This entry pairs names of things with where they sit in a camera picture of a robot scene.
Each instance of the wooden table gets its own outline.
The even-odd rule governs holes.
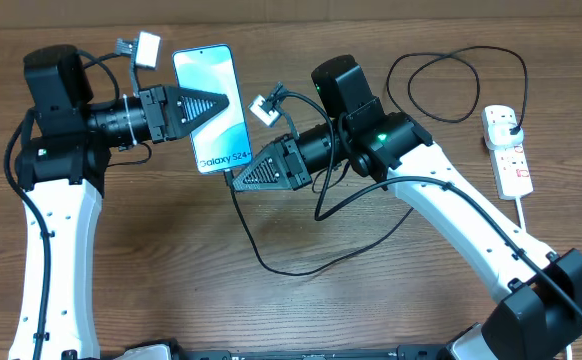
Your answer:
[[[525,146],[535,192],[524,200],[530,233],[563,253],[582,251],[582,18],[410,20],[308,24],[192,25],[0,31],[0,359],[18,322],[25,259],[25,223],[18,198],[2,173],[5,144],[32,101],[22,57],[40,47],[75,44],[93,54],[140,29],[164,39],[159,71],[142,83],[174,83],[171,53],[213,43],[233,48],[244,101],[281,80],[317,100],[311,71],[350,53],[362,65],[386,110],[390,64],[402,54],[496,45],[519,52],[530,74]],[[508,104],[518,111],[522,71],[508,55],[463,55],[482,79],[478,111],[459,125],[424,118],[406,98],[407,76],[423,59],[404,62],[392,81],[407,111],[430,130],[448,157],[511,218],[513,202],[498,200],[479,110]],[[131,93],[127,61],[110,61],[123,92]],[[100,70],[89,70],[96,100],[111,96]],[[414,84],[421,104],[459,116],[473,101],[466,67],[443,62]],[[302,103],[286,110],[300,130],[320,119]],[[258,151],[286,132],[249,115]],[[191,349],[239,351],[393,347],[446,342],[494,308],[476,274],[414,213],[386,243],[317,276],[287,278],[263,270],[240,226],[221,176],[201,176],[188,140],[154,147],[144,166],[107,172],[106,198],[96,234],[93,304],[103,351],[143,340],[176,337]],[[113,161],[144,156],[114,154]],[[370,184],[350,175],[329,192],[326,205]],[[243,194],[245,216],[271,266],[308,270],[375,241],[408,209],[375,192],[322,223],[312,220],[317,196],[298,192]],[[582,359],[582,338],[575,344]]]

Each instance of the beige wall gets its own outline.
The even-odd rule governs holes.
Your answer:
[[[582,0],[0,0],[0,28],[581,15]]]

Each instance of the phone screen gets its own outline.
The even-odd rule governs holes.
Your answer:
[[[176,51],[173,67],[180,87],[229,98],[226,109],[191,133],[198,171],[207,174],[251,162],[251,145],[229,46]]]

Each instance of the black cylinder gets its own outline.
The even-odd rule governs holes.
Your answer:
[[[327,124],[322,124],[300,134],[297,141],[298,150],[310,174],[326,169],[329,166],[331,151],[331,135]],[[345,159],[342,143],[338,133],[335,133],[334,164]]]
[[[127,98],[127,106],[120,99],[111,109],[92,112],[87,126],[90,131],[104,135],[108,147],[133,145],[134,138],[138,143],[151,140],[142,103],[136,97]]]

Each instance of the power plug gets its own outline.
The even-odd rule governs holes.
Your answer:
[[[494,129],[506,129],[508,134],[516,126],[513,109],[503,105],[487,106],[482,112],[482,122],[500,199],[515,200],[533,192],[529,164],[522,147],[524,135],[489,136],[496,131]]]
[[[511,129],[517,126],[515,112],[504,105],[491,105],[482,111],[484,125],[484,140],[490,150],[502,150],[507,147],[520,145],[524,140],[524,130],[516,134]]]

